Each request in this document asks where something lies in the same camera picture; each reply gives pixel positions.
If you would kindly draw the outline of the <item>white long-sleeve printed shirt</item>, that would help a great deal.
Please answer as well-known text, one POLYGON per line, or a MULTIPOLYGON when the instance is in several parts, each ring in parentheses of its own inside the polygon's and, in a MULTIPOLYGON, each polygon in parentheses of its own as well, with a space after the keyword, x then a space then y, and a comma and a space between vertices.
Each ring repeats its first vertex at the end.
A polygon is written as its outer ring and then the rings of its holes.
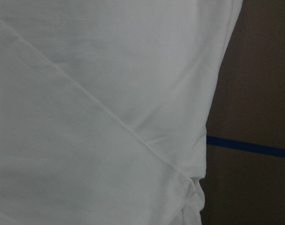
POLYGON ((0 0, 0 225, 199 225, 240 0, 0 0))

